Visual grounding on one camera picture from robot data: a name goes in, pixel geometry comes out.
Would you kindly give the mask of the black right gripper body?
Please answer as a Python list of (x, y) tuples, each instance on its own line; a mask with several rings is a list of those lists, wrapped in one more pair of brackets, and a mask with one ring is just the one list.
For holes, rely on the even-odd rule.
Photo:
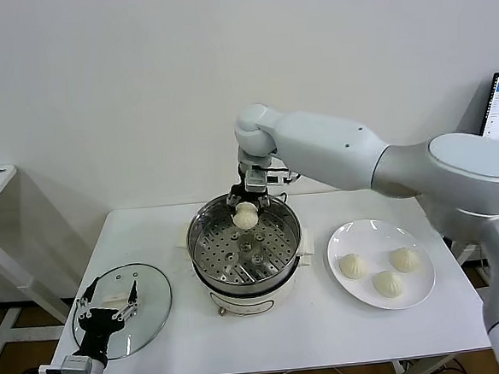
[(246, 190), (246, 185), (245, 185), (245, 172), (241, 168), (240, 165), (237, 167), (238, 169), (238, 176), (239, 176), (239, 184), (233, 185), (233, 194), (239, 199), (239, 200), (244, 200), (244, 199), (256, 199), (260, 196), (258, 192), (250, 192)]

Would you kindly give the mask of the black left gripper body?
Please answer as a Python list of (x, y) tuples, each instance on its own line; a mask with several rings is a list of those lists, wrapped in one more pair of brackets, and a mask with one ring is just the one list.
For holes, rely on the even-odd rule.
[(108, 361), (108, 342), (111, 335), (124, 328), (124, 320), (118, 320), (117, 309), (92, 308), (79, 316), (84, 337), (74, 356), (85, 356), (99, 362)]

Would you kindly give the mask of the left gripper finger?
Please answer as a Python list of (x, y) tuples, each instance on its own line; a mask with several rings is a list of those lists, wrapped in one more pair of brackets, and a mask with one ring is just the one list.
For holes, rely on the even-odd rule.
[(82, 296), (76, 301), (76, 307), (80, 310), (77, 319), (89, 319), (96, 317), (96, 314), (93, 312), (94, 309), (90, 308), (90, 304), (94, 297), (93, 295), (95, 294), (100, 278), (101, 277), (94, 278), (91, 284), (86, 287)]
[(130, 317), (132, 317), (138, 310), (138, 291), (137, 291), (138, 283), (137, 281), (133, 281), (132, 287), (129, 291), (127, 303), (120, 308), (111, 319), (119, 322), (126, 322)]

